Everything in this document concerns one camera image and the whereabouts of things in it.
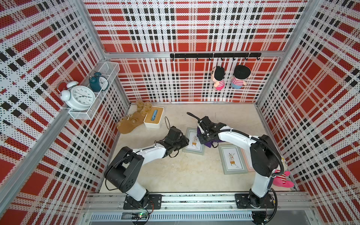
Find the blue object on box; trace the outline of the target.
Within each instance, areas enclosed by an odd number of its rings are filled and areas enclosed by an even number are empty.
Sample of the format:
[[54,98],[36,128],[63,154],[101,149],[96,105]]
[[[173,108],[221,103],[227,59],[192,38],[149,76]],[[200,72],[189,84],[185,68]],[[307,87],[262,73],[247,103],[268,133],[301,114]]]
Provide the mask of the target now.
[[151,121],[155,121],[157,113],[158,113],[158,110],[154,110],[152,117],[151,117]]

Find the purple microfiber cloth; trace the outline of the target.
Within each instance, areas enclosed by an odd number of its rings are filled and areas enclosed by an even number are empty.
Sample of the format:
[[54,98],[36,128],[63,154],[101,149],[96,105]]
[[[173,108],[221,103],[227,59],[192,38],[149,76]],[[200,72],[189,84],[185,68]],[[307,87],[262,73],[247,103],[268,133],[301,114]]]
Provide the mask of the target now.
[[[200,140],[200,135],[201,135],[201,130],[200,130],[200,128],[197,128],[197,137],[199,140]],[[222,142],[222,141],[209,141],[209,142],[205,142],[203,144],[209,148],[217,148],[218,144],[220,142]]]

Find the brown plush toy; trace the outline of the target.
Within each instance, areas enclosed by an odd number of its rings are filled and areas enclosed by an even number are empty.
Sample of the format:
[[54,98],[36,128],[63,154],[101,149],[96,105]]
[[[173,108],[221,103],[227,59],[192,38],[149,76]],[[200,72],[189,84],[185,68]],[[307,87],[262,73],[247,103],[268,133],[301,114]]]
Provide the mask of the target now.
[[146,115],[151,111],[151,102],[143,102],[142,100],[136,101],[136,111],[128,116],[120,119],[117,123],[117,129],[121,134],[128,134],[136,127],[143,124]]

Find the aluminium front rail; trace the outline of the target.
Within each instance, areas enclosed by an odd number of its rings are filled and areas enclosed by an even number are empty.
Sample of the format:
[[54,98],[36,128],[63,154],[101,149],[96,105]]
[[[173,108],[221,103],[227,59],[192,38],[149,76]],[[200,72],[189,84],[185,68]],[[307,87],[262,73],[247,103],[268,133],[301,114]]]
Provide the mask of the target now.
[[[236,211],[237,205],[249,202],[248,192],[172,192],[160,193],[159,212],[174,211]],[[314,209],[315,204],[305,192],[277,191],[279,211],[301,211]],[[128,200],[126,194],[99,193],[88,196],[83,210],[85,212],[121,212]]]

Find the doll pink striped shirt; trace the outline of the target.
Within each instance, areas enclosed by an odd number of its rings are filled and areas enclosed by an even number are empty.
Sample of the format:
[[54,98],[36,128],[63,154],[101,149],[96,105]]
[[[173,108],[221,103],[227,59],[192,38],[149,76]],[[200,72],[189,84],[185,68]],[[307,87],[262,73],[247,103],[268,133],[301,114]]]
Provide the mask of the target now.
[[213,68],[211,73],[211,79],[213,81],[213,86],[215,90],[221,91],[225,87],[225,69],[220,66],[216,66]]

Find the white box wooden lid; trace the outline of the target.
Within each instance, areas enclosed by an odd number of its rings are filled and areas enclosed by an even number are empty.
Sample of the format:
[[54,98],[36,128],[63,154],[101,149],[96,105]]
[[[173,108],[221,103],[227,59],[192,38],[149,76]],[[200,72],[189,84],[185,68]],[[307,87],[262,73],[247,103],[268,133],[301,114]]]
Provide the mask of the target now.
[[147,113],[144,124],[146,128],[160,129],[165,109],[161,106],[153,106]]

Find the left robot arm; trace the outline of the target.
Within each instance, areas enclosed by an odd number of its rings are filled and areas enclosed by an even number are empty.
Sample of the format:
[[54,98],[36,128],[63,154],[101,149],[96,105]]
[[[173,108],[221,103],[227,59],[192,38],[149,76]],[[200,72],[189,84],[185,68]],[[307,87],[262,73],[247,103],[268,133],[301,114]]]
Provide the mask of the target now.
[[129,196],[129,202],[135,202],[134,207],[145,208],[149,200],[149,191],[138,183],[137,178],[141,167],[154,160],[170,157],[188,146],[189,139],[175,126],[170,127],[165,138],[153,145],[131,149],[123,147],[105,171],[105,182],[110,182],[116,189]]

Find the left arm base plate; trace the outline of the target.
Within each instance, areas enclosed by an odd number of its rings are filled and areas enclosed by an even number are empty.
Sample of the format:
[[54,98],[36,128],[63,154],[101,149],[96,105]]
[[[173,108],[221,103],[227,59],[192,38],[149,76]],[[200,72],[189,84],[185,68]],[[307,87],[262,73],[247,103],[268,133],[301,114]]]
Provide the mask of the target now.
[[125,202],[123,205],[124,210],[137,210],[137,209],[147,209],[147,210],[159,210],[162,204],[162,195],[161,194],[145,194],[145,196],[137,201],[131,196],[126,196]]

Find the pink picture frame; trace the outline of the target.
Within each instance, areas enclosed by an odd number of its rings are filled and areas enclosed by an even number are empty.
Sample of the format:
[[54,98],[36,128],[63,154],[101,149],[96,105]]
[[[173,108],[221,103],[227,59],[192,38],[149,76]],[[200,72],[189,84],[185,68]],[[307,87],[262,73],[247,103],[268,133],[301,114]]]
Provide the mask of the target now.
[[249,151],[246,151],[244,149],[241,149],[241,152],[242,152],[242,155],[244,157],[244,161],[245,161],[245,164],[246,164],[246,167],[247,167],[247,170],[249,172],[254,172],[254,168],[252,166],[252,160],[251,160],[251,155],[250,155],[250,152]]

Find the green frame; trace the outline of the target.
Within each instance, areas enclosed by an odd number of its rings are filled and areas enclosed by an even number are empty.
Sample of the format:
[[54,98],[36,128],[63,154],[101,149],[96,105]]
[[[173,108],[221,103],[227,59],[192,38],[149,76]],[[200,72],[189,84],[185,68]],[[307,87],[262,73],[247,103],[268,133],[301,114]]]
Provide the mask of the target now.
[[189,143],[182,149],[182,151],[197,155],[204,155],[204,145],[200,143],[197,137],[197,129],[187,128],[186,137],[188,138]]
[[248,173],[239,147],[227,144],[220,145],[218,150],[225,175]]

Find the doll blue pants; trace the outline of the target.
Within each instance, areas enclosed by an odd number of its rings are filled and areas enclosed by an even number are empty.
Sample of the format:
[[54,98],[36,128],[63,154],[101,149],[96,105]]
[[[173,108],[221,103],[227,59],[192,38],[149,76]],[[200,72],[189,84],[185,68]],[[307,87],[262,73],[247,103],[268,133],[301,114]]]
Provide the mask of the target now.
[[234,69],[233,77],[231,80],[231,86],[234,89],[241,89],[243,86],[246,86],[246,79],[249,78],[251,70],[249,67],[244,65],[237,65]]

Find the pink object behind right arm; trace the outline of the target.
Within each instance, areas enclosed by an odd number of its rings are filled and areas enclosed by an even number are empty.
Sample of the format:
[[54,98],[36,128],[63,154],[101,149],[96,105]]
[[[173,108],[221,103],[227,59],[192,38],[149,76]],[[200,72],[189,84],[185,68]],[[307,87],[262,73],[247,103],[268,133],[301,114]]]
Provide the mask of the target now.
[[294,183],[290,181],[290,171],[288,170],[287,163],[283,157],[281,159],[284,167],[284,173],[274,178],[273,185],[283,188],[293,188]]

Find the teal alarm clock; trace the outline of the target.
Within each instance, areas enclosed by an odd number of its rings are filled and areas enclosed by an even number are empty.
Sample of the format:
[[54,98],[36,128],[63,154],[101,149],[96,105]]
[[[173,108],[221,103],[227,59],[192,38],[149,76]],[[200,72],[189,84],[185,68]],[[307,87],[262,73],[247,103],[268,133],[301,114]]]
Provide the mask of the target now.
[[109,81],[100,72],[95,72],[89,78],[89,85],[94,92],[104,92],[109,87]]

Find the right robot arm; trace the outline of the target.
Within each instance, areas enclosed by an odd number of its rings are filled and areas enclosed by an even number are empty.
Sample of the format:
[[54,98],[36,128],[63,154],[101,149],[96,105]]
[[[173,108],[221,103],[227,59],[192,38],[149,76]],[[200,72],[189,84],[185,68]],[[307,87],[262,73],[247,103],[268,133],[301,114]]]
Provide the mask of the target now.
[[251,136],[233,129],[224,123],[213,123],[209,117],[197,119],[200,133],[197,135],[202,144],[223,141],[238,146],[250,153],[252,167],[256,172],[254,183],[249,190],[245,206],[261,208],[269,196],[273,181],[284,174],[282,158],[270,137]]

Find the white alarm clock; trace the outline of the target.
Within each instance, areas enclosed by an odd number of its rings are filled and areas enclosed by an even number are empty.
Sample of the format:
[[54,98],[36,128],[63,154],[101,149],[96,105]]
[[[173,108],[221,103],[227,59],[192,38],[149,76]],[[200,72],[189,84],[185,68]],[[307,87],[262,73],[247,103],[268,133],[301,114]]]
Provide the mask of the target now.
[[66,84],[66,89],[60,92],[61,100],[73,110],[85,111],[95,102],[95,93],[88,87],[79,85],[77,81]]

